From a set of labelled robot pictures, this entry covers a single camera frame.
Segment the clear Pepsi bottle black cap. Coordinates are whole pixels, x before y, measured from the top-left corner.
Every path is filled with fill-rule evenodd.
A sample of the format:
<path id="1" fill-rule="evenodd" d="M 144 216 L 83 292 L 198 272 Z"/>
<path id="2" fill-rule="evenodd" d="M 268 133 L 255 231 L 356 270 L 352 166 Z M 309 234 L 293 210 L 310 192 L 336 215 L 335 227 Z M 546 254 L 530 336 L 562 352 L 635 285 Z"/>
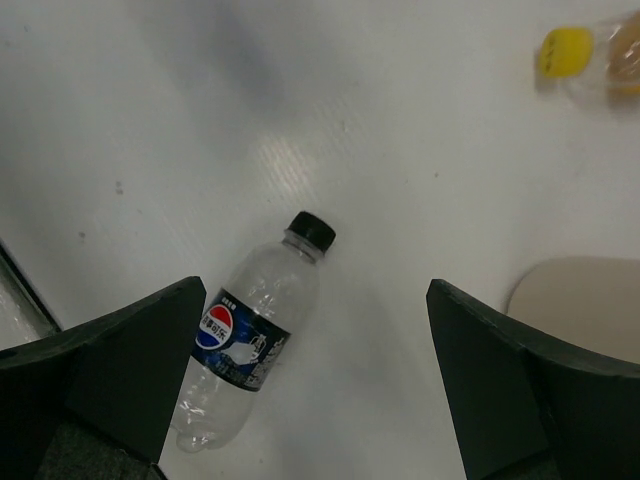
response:
<path id="1" fill-rule="evenodd" d="M 336 238 L 299 212 L 280 241 L 256 247 L 204 310 L 171 420 L 186 453 L 218 449 L 245 425 L 292 333 L 319 291 L 319 262 Z"/>

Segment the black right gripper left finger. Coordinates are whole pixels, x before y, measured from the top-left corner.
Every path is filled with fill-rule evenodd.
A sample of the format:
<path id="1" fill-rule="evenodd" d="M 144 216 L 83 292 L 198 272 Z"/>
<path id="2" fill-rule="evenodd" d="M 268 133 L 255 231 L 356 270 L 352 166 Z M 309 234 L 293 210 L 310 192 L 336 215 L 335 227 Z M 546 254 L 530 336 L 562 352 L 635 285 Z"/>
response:
<path id="1" fill-rule="evenodd" d="M 206 291 L 184 278 L 1 353 L 4 479 L 161 479 Z"/>

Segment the black base rail with foil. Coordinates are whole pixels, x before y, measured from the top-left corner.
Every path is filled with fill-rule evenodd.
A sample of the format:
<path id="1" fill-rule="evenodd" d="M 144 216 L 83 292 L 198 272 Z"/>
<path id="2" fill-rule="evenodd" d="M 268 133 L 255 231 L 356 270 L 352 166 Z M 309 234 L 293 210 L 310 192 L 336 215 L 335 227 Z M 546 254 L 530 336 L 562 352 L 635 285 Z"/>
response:
<path id="1" fill-rule="evenodd" d="M 14 259 L 1 245 L 1 349 L 61 331 Z"/>

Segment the clear bottle yellow cap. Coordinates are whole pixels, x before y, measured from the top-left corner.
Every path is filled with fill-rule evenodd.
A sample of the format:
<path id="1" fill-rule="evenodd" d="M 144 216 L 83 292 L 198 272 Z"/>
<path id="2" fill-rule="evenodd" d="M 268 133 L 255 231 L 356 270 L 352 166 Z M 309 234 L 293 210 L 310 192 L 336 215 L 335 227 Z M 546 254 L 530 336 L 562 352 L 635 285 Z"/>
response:
<path id="1" fill-rule="evenodd" d="M 639 103 L 639 12 L 546 34 L 535 54 L 540 81 L 584 99 Z"/>

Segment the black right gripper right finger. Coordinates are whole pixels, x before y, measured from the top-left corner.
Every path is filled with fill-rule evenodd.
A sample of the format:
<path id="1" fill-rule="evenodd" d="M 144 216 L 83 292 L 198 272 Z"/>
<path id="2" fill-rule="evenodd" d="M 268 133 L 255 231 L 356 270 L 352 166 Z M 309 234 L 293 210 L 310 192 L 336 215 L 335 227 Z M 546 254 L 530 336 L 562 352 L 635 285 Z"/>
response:
<path id="1" fill-rule="evenodd" d="M 556 479 L 639 476 L 639 367 L 512 319 L 447 281 L 426 305 L 465 475 L 545 465 Z"/>

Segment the beige plastic bin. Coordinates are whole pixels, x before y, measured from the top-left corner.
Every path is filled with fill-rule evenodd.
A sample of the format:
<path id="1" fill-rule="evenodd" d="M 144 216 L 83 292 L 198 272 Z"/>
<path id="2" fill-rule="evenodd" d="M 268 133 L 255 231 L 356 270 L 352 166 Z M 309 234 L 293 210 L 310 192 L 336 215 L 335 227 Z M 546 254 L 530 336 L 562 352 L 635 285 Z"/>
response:
<path id="1" fill-rule="evenodd" d="M 604 257 L 544 261 L 515 287 L 507 315 L 578 347 L 639 362 L 639 262 Z"/>

